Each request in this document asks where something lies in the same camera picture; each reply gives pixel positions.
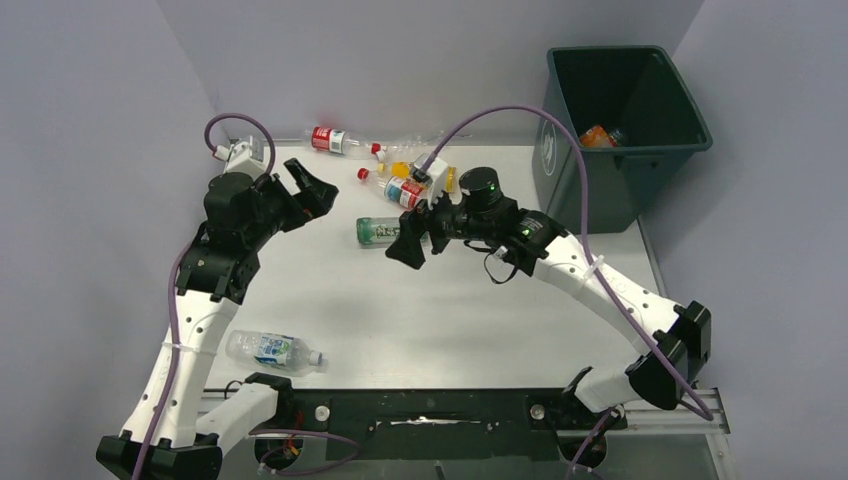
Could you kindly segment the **orange tea bottle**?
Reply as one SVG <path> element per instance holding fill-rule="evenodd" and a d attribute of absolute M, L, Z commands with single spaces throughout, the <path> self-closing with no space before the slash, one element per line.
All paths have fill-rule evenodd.
<path fill-rule="evenodd" d="M 594 125 L 579 137 L 580 144 L 586 148 L 615 148 L 618 141 L 601 125 Z"/>

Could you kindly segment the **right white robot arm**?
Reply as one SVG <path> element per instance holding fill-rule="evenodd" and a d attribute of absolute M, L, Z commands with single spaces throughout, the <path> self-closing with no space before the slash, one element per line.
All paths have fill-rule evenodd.
<path fill-rule="evenodd" d="M 387 257 L 420 269 L 423 236 L 434 255 L 453 240 L 480 241 L 482 252 L 560 289 L 625 337 L 632 359 L 585 367 L 567 386 L 562 411 L 572 425 L 588 426 L 603 410 L 634 400 L 663 410 L 698 405 L 692 384 L 711 348 L 711 314 L 703 305 L 683 306 L 630 280 L 551 217 L 505 196 L 490 167 L 466 172 L 459 186 L 459 203 L 442 194 L 403 213 Z"/>

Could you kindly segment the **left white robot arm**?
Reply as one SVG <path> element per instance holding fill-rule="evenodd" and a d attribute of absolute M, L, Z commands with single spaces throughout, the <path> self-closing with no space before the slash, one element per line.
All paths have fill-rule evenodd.
<path fill-rule="evenodd" d="M 229 324 L 277 233 L 330 212 L 339 193 L 297 159 L 278 175 L 226 169 L 203 199 L 205 219 L 172 266 L 169 327 L 147 385 L 117 435 L 100 440 L 97 461 L 119 479 L 216 479 L 225 456 L 260 424 L 293 409 L 289 379 L 253 373 L 206 414 L 201 399 Z"/>

